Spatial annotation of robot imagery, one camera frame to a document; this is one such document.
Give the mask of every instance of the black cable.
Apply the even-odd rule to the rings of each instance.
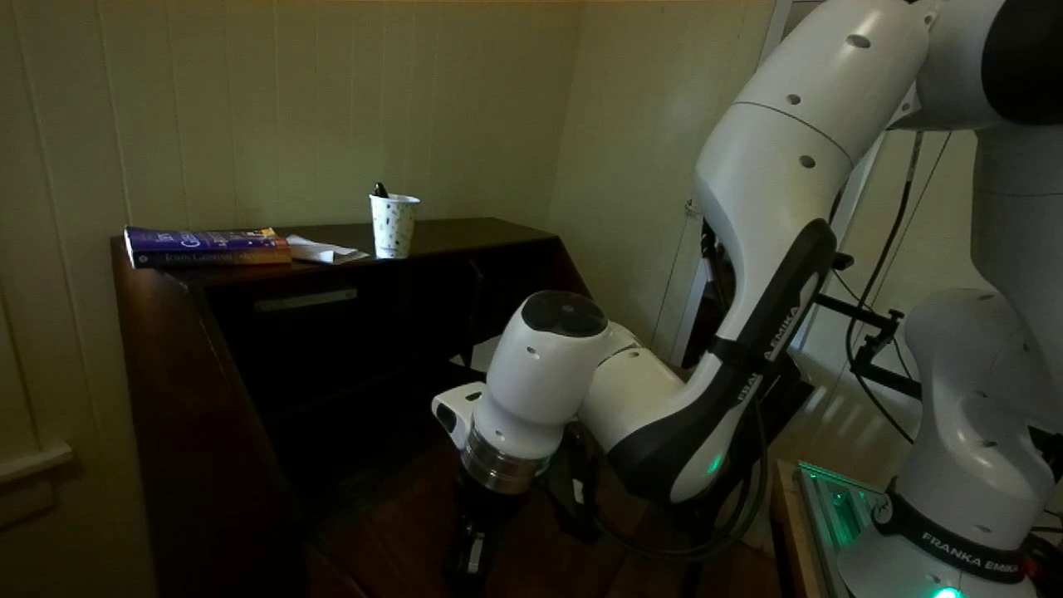
[[[835,272],[835,282],[856,301],[856,292],[855,292],[855,285],[851,282],[843,282],[841,280],[841,272]],[[897,363],[900,363],[900,373],[907,376],[907,379],[915,379],[910,376],[910,366],[907,366],[907,358],[903,358],[903,352],[900,352],[900,343],[897,343],[897,335],[889,340],[889,345],[895,345],[895,352],[897,352]]]
[[[856,295],[856,307],[866,306],[866,300],[870,300],[870,292],[874,292],[874,285],[878,285],[878,274],[882,272],[882,264],[888,264],[888,260],[889,260],[889,252],[895,252],[897,233],[900,233],[903,216],[907,216],[907,204],[910,204],[910,186],[915,186],[915,171],[917,171],[917,167],[920,167],[920,152],[922,152],[922,134],[917,134],[917,138],[915,138],[915,150],[910,150],[910,158],[907,158],[903,188],[900,188],[900,202],[897,202],[889,233],[888,233],[888,238],[882,238],[882,250],[878,252],[874,269],[870,269],[870,274],[866,274],[866,282],[864,282],[864,292]],[[851,326],[847,326],[847,333],[843,333],[843,352],[847,352],[851,366],[856,363],[856,355],[855,355],[855,335],[856,335],[856,317],[851,317]],[[864,388],[864,396],[870,397],[870,404],[889,422],[889,427],[895,427],[907,446],[915,446],[910,433],[907,433],[907,427],[895,419],[895,412],[878,397],[878,391],[864,381],[864,376],[855,373],[855,379],[856,379],[856,384]]]
[[[931,188],[931,181],[937,177],[937,167],[939,167],[943,152],[951,150],[951,141],[953,141],[953,134],[943,136],[943,141],[939,141],[939,150],[937,150],[937,157],[931,161],[931,171],[928,171],[928,179],[920,186],[917,204],[922,204],[922,195],[928,195],[928,188]],[[903,376],[915,379],[897,340],[895,340],[895,352],[897,352],[897,363],[900,363]]]

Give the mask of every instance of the green light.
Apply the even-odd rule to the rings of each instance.
[[[934,598],[962,598],[959,588],[937,588]]]
[[[714,454],[704,470],[717,474],[725,468],[725,458],[727,458],[727,450]]]
[[[836,549],[851,549],[864,531],[864,520],[860,520],[860,512],[855,505],[855,496],[847,489],[835,489],[829,490],[829,508],[835,508],[835,518],[828,518],[829,539],[835,539]]]

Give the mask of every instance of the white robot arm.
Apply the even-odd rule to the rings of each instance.
[[[1026,427],[1063,427],[1063,129],[1049,129],[1063,121],[1060,57],[1063,3],[828,0],[700,150],[693,192],[738,285],[693,376],[679,379],[579,300],[529,300],[489,381],[432,402],[466,470],[524,490],[580,419],[633,496],[689,502],[712,489],[835,261],[828,213],[851,167],[889,127],[965,127],[981,129],[973,260],[1002,300],[953,295],[910,317],[928,422],[889,499],[915,523],[889,523],[888,512],[843,578],[856,598],[1030,595],[1020,570],[991,569],[1014,569],[1053,489]],[[567,314],[593,326],[558,329]]]

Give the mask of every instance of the wall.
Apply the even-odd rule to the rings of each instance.
[[[753,68],[769,8],[769,0],[661,0],[585,13],[548,223],[601,307],[657,352],[691,288],[691,264],[673,261],[700,241],[689,213],[693,158]]]
[[[0,447],[76,447],[0,595],[148,595],[105,238],[426,216],[541,226],[575,3],[0,0]]]

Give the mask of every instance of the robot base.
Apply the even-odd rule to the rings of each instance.
[[[900,534],[881,534],[882,490],[817,466],[797,466],[824,578],[835,598],[1037,598],[1030,580],[995,585],[928,557]]]

